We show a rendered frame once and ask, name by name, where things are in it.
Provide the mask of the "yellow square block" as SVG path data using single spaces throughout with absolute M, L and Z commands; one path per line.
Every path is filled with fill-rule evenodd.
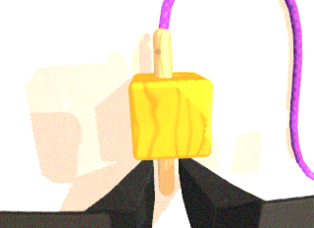
M 135 160 L 183 159 L 211 152 L 213 83 L 196 72 L 135 74 L 129 85 Z

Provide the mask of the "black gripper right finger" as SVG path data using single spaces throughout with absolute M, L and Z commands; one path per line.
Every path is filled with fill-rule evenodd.
M 264 200 L 194 158 L 179 176 L 190 228 L 314 228 L 314 195 Z

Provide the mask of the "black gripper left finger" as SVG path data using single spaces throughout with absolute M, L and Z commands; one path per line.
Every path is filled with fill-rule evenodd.
M 85 210 L 0 210 L 0 228 L 152 228 L 154 160 L 141 160 Z

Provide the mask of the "pink string with wooden stick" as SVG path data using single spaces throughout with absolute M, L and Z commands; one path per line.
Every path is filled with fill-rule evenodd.
M 298 140 L 298 101 L 302 69 L 302 31 L 295 0 L 284 0 L 288 8 L 293 40 L 293 69 L 289 110 L 290 146 L 295 161 L 305 176 L 314 181 L 314 173 L 303 160 Z M 169 31 L 172 9 L 175 0 L 164 0 L 161 7 L 159 27 L 153 33 L 154 78 L 173 77 L 172 34 Z M 175 190 L 175 159 L 158 160 L 159 191 L 164 196 Z

